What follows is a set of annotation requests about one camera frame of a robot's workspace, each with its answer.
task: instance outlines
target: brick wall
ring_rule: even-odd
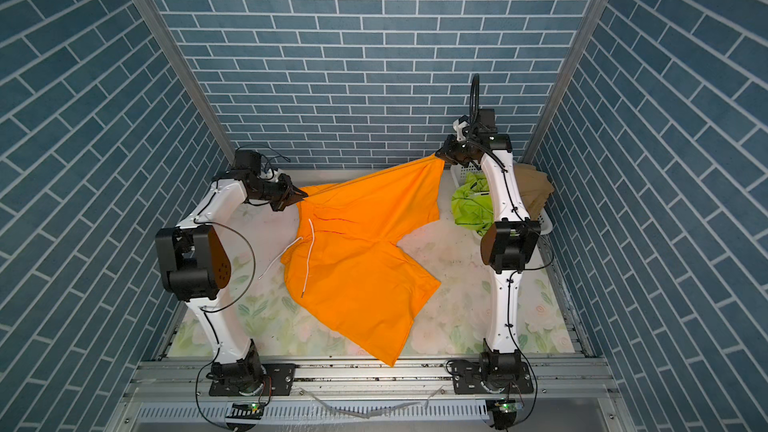
[[[0,24],[0,430],[103,427],[176,305],[154,231],[223,156],[129,0]]]
[[[537,162],[645,430],[768,429],[768,0],[610,0]]]
[[[588,0],[155,0],[230,137],[296,166],[436,150],[470,77],[520,153]]]

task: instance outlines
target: white laundry basket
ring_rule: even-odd
[[[474,172],[474,173],[481,173],[482,171],[473,166],[472,164],[469,165],[469,167],[464,167],[460,165],[451,166],[451,178],[453,178],[453,184],[456,186],[456,188],[459,188],[464,185],[464,182],[467,181],[467,172]],[[538,216],[538,223],[542,227],[542,231],[540,232],[542,235],[547,235],[550,232],[552,232],[552,221],[549,219],[549,216],[547,215],[547,211],[542,208],[542,213]],[[476,239],[479,240],[481,237],[480,235],[474,234]]]

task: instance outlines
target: lime green garment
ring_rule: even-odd
[[[467,172],[467,181],[451,197],[451,212],[457,226],[485,235],[493,224],[493,202],[483,174]]]

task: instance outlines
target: floral tablecloth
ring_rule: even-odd
[[[474,232],[456,226],[450,200],[455,187],[443,176],[438,197],[440,219],[405,236],[398,244],[441,282],[418,314],[402,351],[420,354],[476,354],[491,317],[490,268],[482,264]],[[245,235],[256,254],[256,276],[296,237],[295,207],[272,212],[269,207],[238,207],[227,224]],[[254,264],[245,242],[217,229],[233,266],[230,286],[236,297],[248,282]],[[528,264],[530,268],[542,264]],[[368,353],[328,329],[291,299],[279,261],[250,286],[237,303],[237,316],[259,355],[305,357],[356,356]],[[518,303],[518,342],[524,352],[573,352],[573,345],[552,293],[547,273],[523,274]],[[171,357],[210,357],[212,351],[195,316],[187,311],[170,347]]]

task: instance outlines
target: orange fabric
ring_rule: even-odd
[[[303,188],[302,237],[283,255],[293,300],[318,320],[394,365],[413,319],[440,282],[396,244],[439,218],[444,161],[430,156],[343,184]],[[315,229],[312,244],[309,219]]]

